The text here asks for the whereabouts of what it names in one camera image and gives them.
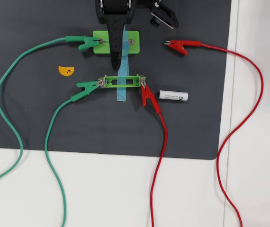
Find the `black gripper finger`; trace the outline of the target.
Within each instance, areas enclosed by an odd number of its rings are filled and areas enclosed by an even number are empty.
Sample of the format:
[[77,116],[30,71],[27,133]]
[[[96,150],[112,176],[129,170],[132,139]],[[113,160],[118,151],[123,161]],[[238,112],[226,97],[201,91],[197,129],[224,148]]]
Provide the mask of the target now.
[[122,60],[124,24],[108,24],[110,58],[113,70],[119,70]]

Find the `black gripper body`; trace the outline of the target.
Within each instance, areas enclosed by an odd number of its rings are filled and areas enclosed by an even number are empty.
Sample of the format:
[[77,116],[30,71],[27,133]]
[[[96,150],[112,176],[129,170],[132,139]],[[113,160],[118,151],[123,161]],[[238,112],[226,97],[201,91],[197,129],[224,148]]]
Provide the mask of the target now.
[[105,24],[110,20],[123,21],[130,24],[134,17],[134,0],[95,0],[95,9],[98,20]]

